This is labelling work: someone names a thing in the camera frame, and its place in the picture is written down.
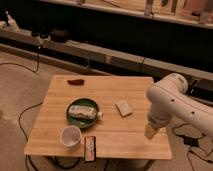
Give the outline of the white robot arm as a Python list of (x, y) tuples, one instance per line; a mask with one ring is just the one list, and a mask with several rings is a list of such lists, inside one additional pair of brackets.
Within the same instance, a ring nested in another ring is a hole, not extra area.
[(148, 139), (167, 126), (173, 116), (213, 138), (213, 107), (187, 97), (187, 90), (187, 80), (178, 73), (169, 74), (148, 88), (146, 95), (151, 104), (145, 127)]

